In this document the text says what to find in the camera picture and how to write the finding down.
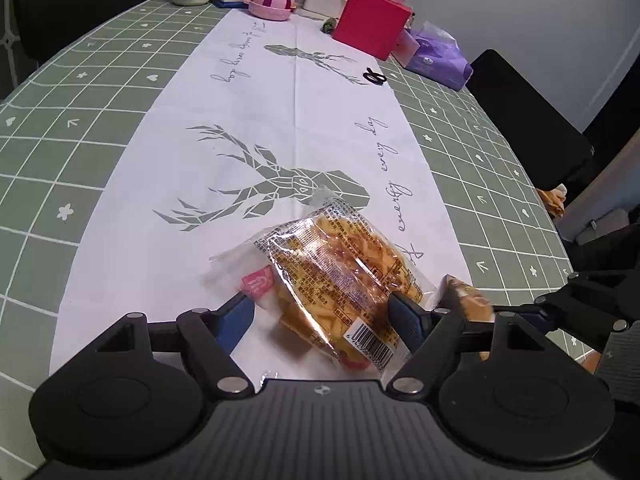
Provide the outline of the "waffle cookies clear bag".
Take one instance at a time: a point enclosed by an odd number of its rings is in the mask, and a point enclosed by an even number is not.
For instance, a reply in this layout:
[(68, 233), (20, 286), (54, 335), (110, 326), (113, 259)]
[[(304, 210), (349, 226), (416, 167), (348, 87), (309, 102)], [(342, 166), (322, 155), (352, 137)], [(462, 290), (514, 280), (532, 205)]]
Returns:
[(334, 363), (381, 375), (405, 359), (388, 319), (395, 292), (426, 307), (436, 287), (336, 193), (314, 192), (303, 214), (210, 259), (233, 287)]

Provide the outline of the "folded cloths stack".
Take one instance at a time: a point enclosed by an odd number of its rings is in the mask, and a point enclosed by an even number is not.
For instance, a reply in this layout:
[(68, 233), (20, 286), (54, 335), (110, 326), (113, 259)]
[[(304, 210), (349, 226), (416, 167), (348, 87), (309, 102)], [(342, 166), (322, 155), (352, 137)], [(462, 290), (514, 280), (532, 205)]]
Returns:
[(544, 209), (553, 219), (562, 218), (564, 216), (564, 202), (567, 192), (567, 188), (564, 184), (558, 185), (551, 191), (543, 191), (540, 188), (537, 188), (536, 192), (544, 204)]

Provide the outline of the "black chair right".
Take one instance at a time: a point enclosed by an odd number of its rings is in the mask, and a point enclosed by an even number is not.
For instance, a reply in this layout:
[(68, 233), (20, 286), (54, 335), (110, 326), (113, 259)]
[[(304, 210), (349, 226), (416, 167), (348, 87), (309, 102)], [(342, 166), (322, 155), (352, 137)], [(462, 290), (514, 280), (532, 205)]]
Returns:
[(549, 191), (578, 176), (593, 147), (499, 52), (471, 63), (466, 88), (509, 143), (535, 188)]

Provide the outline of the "white table runner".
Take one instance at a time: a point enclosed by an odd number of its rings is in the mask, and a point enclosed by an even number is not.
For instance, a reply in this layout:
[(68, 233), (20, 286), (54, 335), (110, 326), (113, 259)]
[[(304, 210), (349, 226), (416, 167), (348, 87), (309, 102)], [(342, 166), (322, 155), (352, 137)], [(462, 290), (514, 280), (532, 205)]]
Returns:
[(210, 259), (302, 216), (329, 188), (433, 283), (468, 278), (448, 211), (376, 61), (293, 16), (228, 13), (145, 114), (82, 236), (51, 356), (131, 311), (216, 309)]

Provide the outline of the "green checked tablecloth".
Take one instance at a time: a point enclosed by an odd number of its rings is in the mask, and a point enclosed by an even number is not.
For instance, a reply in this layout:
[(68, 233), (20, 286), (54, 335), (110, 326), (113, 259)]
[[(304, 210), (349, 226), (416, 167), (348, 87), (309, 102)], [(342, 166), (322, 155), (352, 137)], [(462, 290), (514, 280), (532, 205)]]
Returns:
[[(145, 114), (230, 11), (149, 0), (55, 55), (1, 105), (1, 474), (42, 461), (28, 421), (51, 365), (82, 236)], [(572, 270), (506, 139), (469, 92), (376, 61), (419, 140), (470, 275), (498, 304), (560, 288)]]

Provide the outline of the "black binder clip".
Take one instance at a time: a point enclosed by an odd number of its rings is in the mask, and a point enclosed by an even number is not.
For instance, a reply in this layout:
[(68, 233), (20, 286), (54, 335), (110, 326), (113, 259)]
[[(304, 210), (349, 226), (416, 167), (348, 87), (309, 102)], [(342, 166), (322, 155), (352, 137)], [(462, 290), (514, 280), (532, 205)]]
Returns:
[(375, 84), (376, 86), (382, 86), (387, 81), (387, 77), (384, 74), (377, 73), (374, 70), (371, 70), (370, 67), (366, 68), (366, 71), (362, 76), (366, 81), (369, 81), (371, 84)]

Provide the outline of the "purple tissue pack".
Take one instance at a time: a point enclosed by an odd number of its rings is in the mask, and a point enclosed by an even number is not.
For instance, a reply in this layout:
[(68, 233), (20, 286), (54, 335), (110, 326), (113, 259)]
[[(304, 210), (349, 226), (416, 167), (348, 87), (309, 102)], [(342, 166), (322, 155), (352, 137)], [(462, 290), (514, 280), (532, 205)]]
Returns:
[(405, 28), (397, 38), (392, 55), (405, 70), (454, 91), (460, 91), (473, 73), (456, 38), (429, 21), (418, 28)]

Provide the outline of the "pink cube box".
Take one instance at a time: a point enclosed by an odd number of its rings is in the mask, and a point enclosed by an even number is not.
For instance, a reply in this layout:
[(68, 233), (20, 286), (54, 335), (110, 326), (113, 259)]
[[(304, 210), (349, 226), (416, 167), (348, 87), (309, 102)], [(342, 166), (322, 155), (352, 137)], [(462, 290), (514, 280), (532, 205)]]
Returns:
[(411, 14), (393, 0), (347, 0), (332, 37), (385, 61)]

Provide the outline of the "pink round container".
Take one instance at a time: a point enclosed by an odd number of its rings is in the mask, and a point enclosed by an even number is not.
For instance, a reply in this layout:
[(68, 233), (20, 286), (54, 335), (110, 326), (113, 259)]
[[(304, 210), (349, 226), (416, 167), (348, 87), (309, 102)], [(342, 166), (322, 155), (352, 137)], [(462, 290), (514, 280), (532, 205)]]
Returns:
[(263, 20), (284, 22), (295, 10), (294, 0), (248, 0), (248, 12)]

